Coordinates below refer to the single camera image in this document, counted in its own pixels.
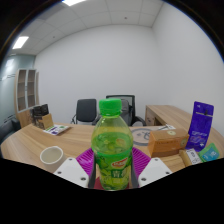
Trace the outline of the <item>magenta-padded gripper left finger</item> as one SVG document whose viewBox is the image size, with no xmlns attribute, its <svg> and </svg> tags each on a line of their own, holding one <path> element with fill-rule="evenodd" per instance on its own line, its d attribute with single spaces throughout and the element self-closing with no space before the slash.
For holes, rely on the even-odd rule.
<svg viewBox="0 0 224 224">
<path fill-rule="evenodd" d="M 81 187 L 93 188 L 96 179 L 94 152 L 89 148 L 77 158 L 67 158 L 54 174 Z"/>
</svg>

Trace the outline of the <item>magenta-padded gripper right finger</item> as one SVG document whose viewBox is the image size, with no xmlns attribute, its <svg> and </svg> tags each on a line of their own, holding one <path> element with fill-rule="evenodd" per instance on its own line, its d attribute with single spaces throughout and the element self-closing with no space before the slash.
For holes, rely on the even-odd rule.
<svg viewBox="0 0 224 224">
<path fill-rule="evenodd" d="M 140 188 L 170 175 L 172 171 L 158 157 L 150 158 L 137 148 L 132 149 L 131 181 Z"/>
</svg>

